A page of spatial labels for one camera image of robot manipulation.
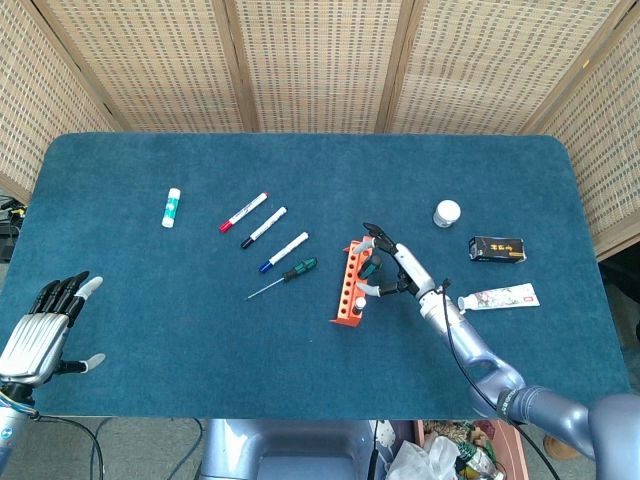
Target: toothpaste tube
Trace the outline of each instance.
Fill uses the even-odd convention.
[[[494,308],[539,307],[533,285],[525,283],[514,287],[496,288],[458,297],[458,308],[464,310],[491,310]]]

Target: white pen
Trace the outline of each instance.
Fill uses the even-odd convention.
[[[267,260],[266,262],[264,262],[262,264],[262,266],[260,267],[260,273],[264,273],[267,270],[269,270],[271,267],[273,267],[276,263],[278,263],[280,260],[282,260],[284,257],[286,257],[287,255],[289,255],[298,245],[300,245],[302,242],[304,242],[307,238],[309,238],[309,234],[307,232],[302,232],[300,235],[298,235],[289,245],[287,245],[286,247],[284,247],[282,250],[280,250],[278,253],[276,253],[273,257],[271,257],[269,260]]]
[[[280,207],[278,210],[276,210],[276,213],[267,218],[267,220],[262,225],[260,225],[255,232],[249,235],[244,240],[244,242],[240,244],[240,246],[242,248],[247,248],[249,245],[255,242],[260,235],[269,230],[271,228],[271,225],[280,220],[280,217],[282,217],[285,213],[287,213],[287,207]]]
[[[236,223],[238,223],[242,217],[244,217],[247,213],[249,213],[251,210],[253,210],[262,202],[264,202],[268,196],[269,194],[267,192],[262,192],[260,195],[258,195],[256,198],[254,198],[249,203],[247,203],[244,207],[242,207],[242,209],[238,213],[236,213],[233,217],[231,217],[229,220],[227,220],[222,225],[220,225],[219,230],[222,233],[229,230]]]

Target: green screwdriver handle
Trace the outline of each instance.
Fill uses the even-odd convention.
[[[318,259],[316,257],[307,258],[306,260],[303,260],[302,262],[297,264],[288,272],[284,272],[284,274],[282,275],[282,278],[284,279],[285,282],[288,282],[289,280],[293,280],[294,278],[299,277],[303,273],[307,273],[317,264],[318,264]]]

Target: robotic arm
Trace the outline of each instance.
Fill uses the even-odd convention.
[[[474,382],[482,395],[470,387],[471,404],[479,415],[497,414],[508,422],[537,425],[594,460],[598,480],[640,478],[639,396],[605,397],[589,409],[549,389],[527,385],[515,368],[491,351],[446,293],[436,289],[433,278],[407,247],[393,242],[377,225],[365,223],[364,227],[372,240],[360,244],[359,250],[374,247],[388,253],[399,271],[395,284],[358,283],[358,288],[377,297],[408,291],[418,300],[422,317],[454,349],[461,368],[479,365],[488,370]]]
[[[38,418],[31,397],[34,388],[54,374],[87,373],[105,359],[64,361],[62,348],[85,301],[102,284],[102,277],[85,283],[89,272],[46,285],[14,328],[0,355],[0,475],[29,418]]]

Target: red marker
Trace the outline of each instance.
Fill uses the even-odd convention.
[[[225,233],[227,230],[233,227],[236,223],[238,223],[240,219],[244,217],[247,213],[249,213],[251,210],[253,210],[262,202],[264,202],[268,196],[269,194],[267,192],[262,192],[256,198],[251,200],[244,207],[242,207],[242,209],[238,213],[236,213],[233,217],[231,217],[229,220],[227,220],[222,225],[220,225],[220,228],[219,228],[220,232]]]

